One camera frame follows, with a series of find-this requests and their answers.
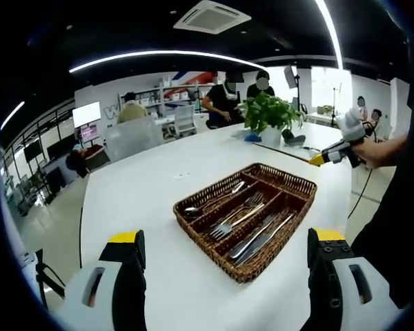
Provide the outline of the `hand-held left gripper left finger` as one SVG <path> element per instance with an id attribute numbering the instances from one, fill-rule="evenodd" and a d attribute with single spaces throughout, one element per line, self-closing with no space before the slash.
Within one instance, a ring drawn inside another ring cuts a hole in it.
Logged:
<path id="1" fill-rule="evenodd" d="M 143 230 L 111 237 L 97 261 L 70 280 L 60 307 L 67 330 L 146 330 Z"/>

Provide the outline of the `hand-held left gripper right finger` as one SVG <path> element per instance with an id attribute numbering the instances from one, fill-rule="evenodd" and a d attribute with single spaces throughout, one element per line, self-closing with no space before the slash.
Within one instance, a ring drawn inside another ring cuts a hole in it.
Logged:
<path id="1" fill-rule="evenodd" d="M 310 228 L 307 330 L 386 330 L 401 310 L 387 280 L 335 230 Z"/>

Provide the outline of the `person's right hand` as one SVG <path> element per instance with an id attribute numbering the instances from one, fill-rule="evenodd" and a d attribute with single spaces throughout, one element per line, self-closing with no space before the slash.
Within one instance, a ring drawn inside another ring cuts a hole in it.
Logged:
<path id="1" fill-rule="evenodd" d="M 358 139 L 349 142 L 348 152 L 346 156 L 350 161 L 352 168 L 360 166 L 362 163 L 371 162 L 371 146 L 373 142 L 370 139 Z"/>

